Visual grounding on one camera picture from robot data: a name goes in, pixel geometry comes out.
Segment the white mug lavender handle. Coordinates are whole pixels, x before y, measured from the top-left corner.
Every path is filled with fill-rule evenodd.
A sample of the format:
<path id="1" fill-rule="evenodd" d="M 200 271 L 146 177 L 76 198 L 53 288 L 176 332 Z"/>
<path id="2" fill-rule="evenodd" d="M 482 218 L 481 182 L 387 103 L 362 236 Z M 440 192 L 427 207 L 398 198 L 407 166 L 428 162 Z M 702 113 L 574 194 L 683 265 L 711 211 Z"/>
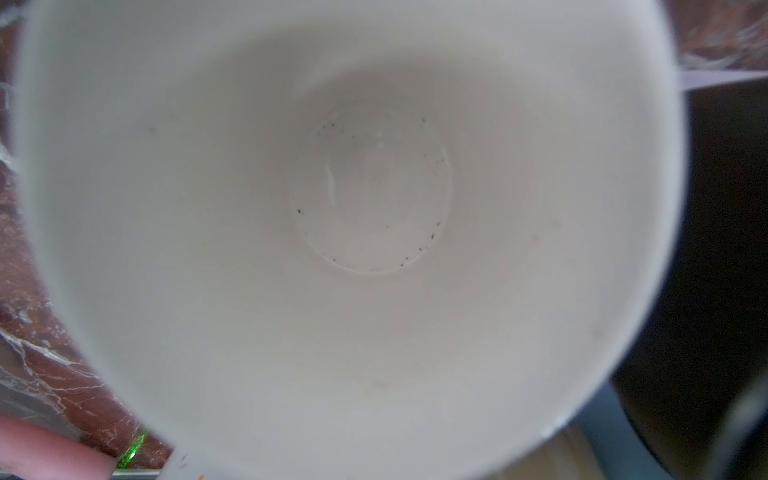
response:
<path id="1" fill-rule="evenodd" d="M 629 349 L 686 182 L 659 1 L 33 1 L 22 216 L 168 442 L 249 479 L 472 479 Z"/>

